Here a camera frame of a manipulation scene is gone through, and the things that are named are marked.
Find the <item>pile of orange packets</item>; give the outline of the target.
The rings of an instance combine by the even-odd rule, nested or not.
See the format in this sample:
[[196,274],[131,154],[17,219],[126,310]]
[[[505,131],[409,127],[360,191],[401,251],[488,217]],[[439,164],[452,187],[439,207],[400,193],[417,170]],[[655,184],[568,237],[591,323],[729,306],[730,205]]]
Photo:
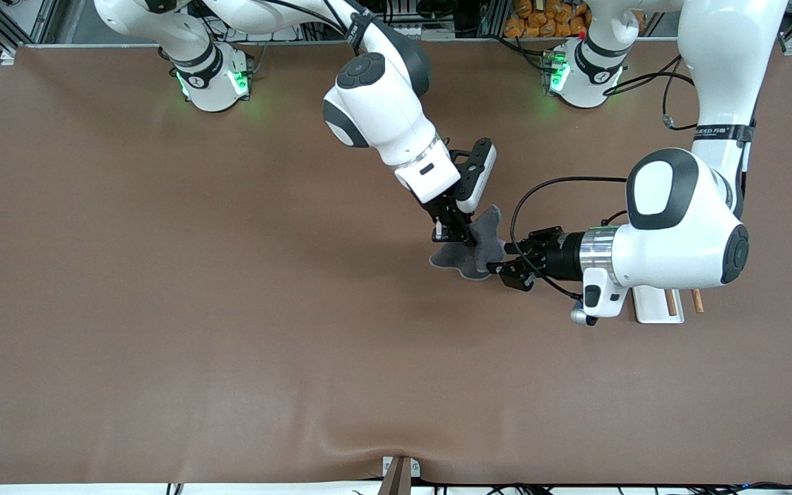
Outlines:
[[584,0],[511,0],[510,6],[506,39],[580,36],[592,20]]

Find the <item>purple and grey towel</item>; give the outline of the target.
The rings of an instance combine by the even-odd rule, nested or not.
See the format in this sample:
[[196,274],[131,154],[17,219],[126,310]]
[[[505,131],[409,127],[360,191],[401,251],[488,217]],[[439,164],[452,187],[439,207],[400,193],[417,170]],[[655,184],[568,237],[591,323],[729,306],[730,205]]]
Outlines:
[[456,270],[462,278],[481,281],[491,276],[487,264],[502,263],[505,257],[504,242],[498,238],[499,223],[502,211],[498,206],[490,206],[481,216],[469,225],[476,245],[460,242],[444,243],[428,262],[433,267],[443,270]]

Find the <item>grey metal mount bracket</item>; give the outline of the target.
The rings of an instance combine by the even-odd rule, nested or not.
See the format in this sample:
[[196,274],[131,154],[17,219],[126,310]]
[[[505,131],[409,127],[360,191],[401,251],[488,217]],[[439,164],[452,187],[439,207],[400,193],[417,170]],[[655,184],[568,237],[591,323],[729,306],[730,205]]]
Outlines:
[[409,456],[385,456],[382,476],[377,495],[411,495],[414,479],[421,477],[420,461]]

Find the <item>brown table mat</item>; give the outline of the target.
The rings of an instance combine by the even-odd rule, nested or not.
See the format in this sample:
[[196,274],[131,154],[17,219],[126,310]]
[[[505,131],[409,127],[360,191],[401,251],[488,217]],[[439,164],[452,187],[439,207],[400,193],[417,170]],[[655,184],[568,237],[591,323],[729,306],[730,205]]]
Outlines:
[[792,56],[757,108],[740,278],[592,328],[432,267],[430,217],[271,47],[210,115],[154,48],[0,67],[0,483],[792,483]]

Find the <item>white rack base plate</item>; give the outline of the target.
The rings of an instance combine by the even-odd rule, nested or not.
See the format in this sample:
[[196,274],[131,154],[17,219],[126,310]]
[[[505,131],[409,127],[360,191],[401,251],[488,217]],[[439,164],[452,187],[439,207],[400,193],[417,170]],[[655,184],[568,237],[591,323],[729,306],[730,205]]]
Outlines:
[[637,322],[641,324],[683,324],[685,322],[684,310],[677,289],[673,289],[679,296],[679,316],[670,317],[664,298],[664,289],[652,286],[636,286],[632,288],[634,307]]

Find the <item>black electronics box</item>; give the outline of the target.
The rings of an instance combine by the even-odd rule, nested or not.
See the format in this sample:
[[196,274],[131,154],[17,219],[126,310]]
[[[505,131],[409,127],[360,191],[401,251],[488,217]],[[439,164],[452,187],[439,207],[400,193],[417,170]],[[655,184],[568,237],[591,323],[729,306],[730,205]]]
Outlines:
[[358,0],[390,26],[420,25],[422,40],[453,39],[457,0]]

